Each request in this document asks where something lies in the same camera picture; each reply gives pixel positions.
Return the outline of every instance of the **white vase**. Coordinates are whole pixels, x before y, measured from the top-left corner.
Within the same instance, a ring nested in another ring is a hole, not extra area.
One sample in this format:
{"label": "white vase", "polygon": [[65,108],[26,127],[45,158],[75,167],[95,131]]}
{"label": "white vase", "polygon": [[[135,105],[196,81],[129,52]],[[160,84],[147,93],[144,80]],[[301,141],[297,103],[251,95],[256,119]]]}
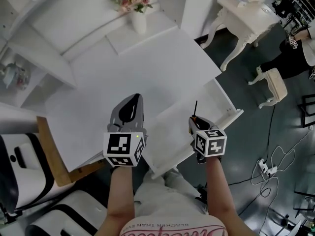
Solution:
{"label": "white vase", "polygon": [[130,12],[131,23],[136,33],[144,34],[147,31],[147,19],[144,13]]}

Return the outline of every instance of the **white side table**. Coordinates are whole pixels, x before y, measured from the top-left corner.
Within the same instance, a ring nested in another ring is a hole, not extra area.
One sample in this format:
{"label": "white side table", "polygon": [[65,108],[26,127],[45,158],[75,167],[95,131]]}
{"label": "white side table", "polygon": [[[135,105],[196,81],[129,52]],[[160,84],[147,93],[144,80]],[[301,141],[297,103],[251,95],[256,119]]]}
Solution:
{"label": "white side table", "polygon": [[264,3],[249,3],[245,7],[235,7],[228,0],[218,0],[223,7],[218,17],[210,26],[208,39],[201,44],[204,49],[213,40],[217,28],[225,25],[226,28],[238,37],[237,45],[230,55],[224,60],[220,69],[226,70],[227,64],[238,56],[247,43],[253,43],[259,35],[270,29],[279,21],[277,15]]}

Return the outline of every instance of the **chair leg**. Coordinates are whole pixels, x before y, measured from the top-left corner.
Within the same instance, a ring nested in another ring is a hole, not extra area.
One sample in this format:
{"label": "chair leg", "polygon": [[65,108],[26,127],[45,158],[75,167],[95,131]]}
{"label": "chair leg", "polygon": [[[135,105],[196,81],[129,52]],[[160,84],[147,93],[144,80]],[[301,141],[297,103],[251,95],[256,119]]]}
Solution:
{"label": "chair leg", "polygon": [[258,107],[259,108],[262,108],[263,106],[273,106],[277,103],[276,100],[271,100],[270,102],[264,102],[264,103],[261,103]]}
{"label": "chair leg", "polygon": [[257,75],[257,77],[253,81],[248,81],[248,85],[255,84],[257,81],[261,81],[265,78],[263,73]]}

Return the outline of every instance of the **forearm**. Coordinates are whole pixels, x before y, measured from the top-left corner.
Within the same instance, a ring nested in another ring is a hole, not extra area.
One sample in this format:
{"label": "forearm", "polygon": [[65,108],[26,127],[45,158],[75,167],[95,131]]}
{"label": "forearm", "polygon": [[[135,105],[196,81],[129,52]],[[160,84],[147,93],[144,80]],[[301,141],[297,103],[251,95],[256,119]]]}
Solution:
{"label": "forearm", "polygon": [[221,162],[217,157],[207,158],[206,171],[209,214],[219,218],[220,214],[236,212]]}
{"label": "forearm", "polygon": [[119,167],[111,178],[107,215],[95,236],[118,236],[134,218],[131,167]]}
{"label": "forearm", "polygon": [[305,29],[305,30],[302,30],[299,33],[295,34],[294,39],[296,41],[298,41],[298,40],[306,39],[309,37],[310,37],[309,32],[308,32],[308,30]]}

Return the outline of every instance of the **carved table leg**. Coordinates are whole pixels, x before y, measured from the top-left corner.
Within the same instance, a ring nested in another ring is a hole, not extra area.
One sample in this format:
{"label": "carved table leg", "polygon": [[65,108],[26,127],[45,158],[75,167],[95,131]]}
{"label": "carved table leg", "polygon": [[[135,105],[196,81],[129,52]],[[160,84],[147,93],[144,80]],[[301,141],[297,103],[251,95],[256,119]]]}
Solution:
{"label": "carved table leg", "polygon": [[247,44],[247,41],[245,39],[239,39],[237,41],[237,44],[234,50],[230,53],[229,56],[227,56],[227,58],[223,61],[222,65],[220,66],[220,69],[222,72],[226,70],[227,64],[243,51],[246,44]]}
{"label": "carved table leg", "polygon": [[218,13],[217,18],[212,22],[212,24],[210,25],[210,30],[209,30],[209,34],[208,34],[208,39],[205,43],[201,44],[200,47],[202,49],[205,49],[207,46],[210,45],[210,43],[213,40],[213,37],[216,34],[216,30],[217,28],[223,24],[225,16],[227,14],[227,11],[225,8],[221,9]]}

